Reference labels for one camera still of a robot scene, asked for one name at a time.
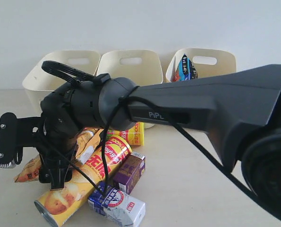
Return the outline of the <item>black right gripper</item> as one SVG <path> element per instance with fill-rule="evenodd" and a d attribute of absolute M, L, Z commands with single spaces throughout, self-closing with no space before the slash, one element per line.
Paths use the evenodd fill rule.
<path fill-rule="evenodd" d="M 17 118 L 14 113 L 0 117 L 0 168 L 14 168 L 22 159 L 23 148 L 38 149 L 41 167 L 39 182 L 51 190 L 63 189 L 72 178 L 69 170 L 80 123 L 75 116 L 76 91 L 54 91 L 41 101 L 40 116 Z"/>

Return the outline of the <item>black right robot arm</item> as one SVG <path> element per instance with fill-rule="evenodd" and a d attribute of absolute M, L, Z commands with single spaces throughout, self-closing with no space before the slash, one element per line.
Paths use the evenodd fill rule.
<path fill-rule="evenodd" d="M 77 135 L 86 127 L 125 131 L 137 122 L 173 126 L 262 209 L 281 221 L 281 64 L 140 87 L 128 78 L 92 76 L 56 61 L 42 70 L 65 82 L 40 103 L 38 117 L 0 117 L 0 168 L 40 155 L 41 183 L 72 178 Z"/>

